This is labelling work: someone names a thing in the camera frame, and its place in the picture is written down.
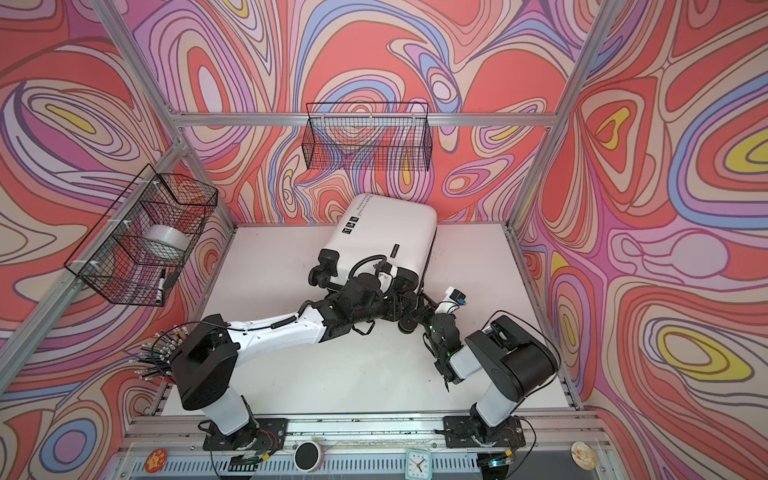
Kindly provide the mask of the black white suitcase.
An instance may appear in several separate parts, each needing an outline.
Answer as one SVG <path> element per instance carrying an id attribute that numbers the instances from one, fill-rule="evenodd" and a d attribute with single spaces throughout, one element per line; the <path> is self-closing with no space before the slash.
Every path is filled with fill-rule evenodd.
<path id="1" fill-rule="evenodd" d="M 424 277 L 436 234 L 434 208 L 406 200 L 360 194 L 352 200 L 318 253 L 317 264 L 309 271 L 308 282 L 336 292 L 355 276 L 362 273 L 375 275 L 375 265 L 387 260 L 397 267 L 391 287 L 417 294 L 419 324 L 427 316 Z"/>

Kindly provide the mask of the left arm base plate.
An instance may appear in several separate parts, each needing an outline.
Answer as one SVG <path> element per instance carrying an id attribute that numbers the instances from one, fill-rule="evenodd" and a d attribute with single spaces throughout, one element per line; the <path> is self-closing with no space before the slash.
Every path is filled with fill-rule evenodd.
<path id="1" fill-rule="evenodd" d="M 288 420 L 286 418 L 251 419 L 231 434 L 222 433 L 211 420 L 201 421 L 197 427 L 205 434 L 205 451 L 255 451 L 272 454 L 285 444 Z"/>

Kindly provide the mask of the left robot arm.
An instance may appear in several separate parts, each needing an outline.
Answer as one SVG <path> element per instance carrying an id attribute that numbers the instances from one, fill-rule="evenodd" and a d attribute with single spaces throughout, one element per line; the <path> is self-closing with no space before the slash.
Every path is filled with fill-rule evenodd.
<path id="1" fill-rule="evenodd" d="M 378 320 L 415 327 L 424 305 L 418 289 L 394 280 L 386 289 L 378 277 L 359 274 L 318 301 L 306 301 L 294 313 L 249 322 L 228 323 L 219 314 L 199 321 L 168 357 L 170 373 L 186 410 L 200 410 L 208 451 L 251 450 L 265 432 L 247 401 L 231 386 L 236 368 L 268 353 L 313 345 Z"/>

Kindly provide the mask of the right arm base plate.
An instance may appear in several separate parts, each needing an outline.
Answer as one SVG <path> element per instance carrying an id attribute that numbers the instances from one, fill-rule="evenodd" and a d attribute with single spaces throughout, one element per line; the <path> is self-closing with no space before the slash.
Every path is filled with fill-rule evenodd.
<path id="1" fill-rule="evenodd" d="M 434 432 L 445 439 L 448 448 L 506 448 L 516 451 L 526 445 L 521 419 L 509 416 L 497 426 L 485 425 L 479 417 L 445 416 Z"/>

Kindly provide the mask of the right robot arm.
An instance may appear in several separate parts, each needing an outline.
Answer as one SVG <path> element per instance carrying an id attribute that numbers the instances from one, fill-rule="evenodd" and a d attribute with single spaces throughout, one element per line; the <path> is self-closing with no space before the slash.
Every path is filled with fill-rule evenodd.
<path id="1" fill-rule="evenodd" d="M 455 316 L 438 313 L 425 327 L 425 343 L 435 359 L 444 384 L 459 384 L 484 373 L 490 385 L 466 415 L 445 416 L 436 431 L 450 449 L 526 445 L 521 419 L 514 413 L 545 383 L 554 379 L 560 360 L 521 325 L 523 320 L 506 312 L 481 330 L 460 338 Z"/>

